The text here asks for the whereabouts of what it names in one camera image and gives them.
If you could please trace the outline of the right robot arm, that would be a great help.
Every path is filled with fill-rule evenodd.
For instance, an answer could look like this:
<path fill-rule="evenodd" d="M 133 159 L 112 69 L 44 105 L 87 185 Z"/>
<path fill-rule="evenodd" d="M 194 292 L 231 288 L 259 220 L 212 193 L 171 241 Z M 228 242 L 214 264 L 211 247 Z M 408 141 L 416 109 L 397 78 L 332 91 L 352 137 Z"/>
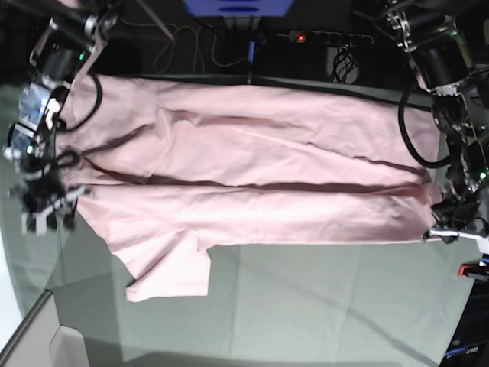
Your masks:
<path fill-rule="evenodd" d="M 21 202 L 23 233 L 43 235 L 55 230 L 58 218 L 66 229 L 74 227 L 77 200 L 87 189 L 63 183 L 62 171 L 76 166 L 80 156 L 73 150 L 56 153 L 56 136 L 80 129 L 100 107 L 102 86 L 92 66 L 122 10 L 120 1 L 103 1 L 93 10 L 60 5 L 31 52 L 30 82 L 19 98 L 18 119 L 10 125 L 2 149 L 24 181 L 9 191 Z M 95 84 L 95 105 L 69 127 L 60 114 L 70 90 L 86 76 Z"/>

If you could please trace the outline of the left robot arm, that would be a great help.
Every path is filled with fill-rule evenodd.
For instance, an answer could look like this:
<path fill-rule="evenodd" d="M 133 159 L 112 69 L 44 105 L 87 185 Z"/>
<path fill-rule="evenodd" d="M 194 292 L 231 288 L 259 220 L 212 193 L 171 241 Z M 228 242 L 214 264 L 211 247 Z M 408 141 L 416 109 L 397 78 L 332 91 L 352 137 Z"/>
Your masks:
<path fill-rule="evenodd" d="M 488 217 L 479 213 L 488 201 L 488 124 L 470 116 L 468 99 L 481 96 L 481 70 L 471 55 L 456 18 L 475 1 L 359 1 L 364 18 L 408 57 L 414 82 L 403 92 L 397 121 L 403 142 L 423 167 L 445 167 L 449 191 L 432 206 L 435 225 L 426 237 L 445 242 L 470 239 L 488 256 Z M 432 97 L 432 117 L 445 136 L 448 155 L 437 161 L 421 156 L 411 142 L 405 108 L 421 90 Z"/>

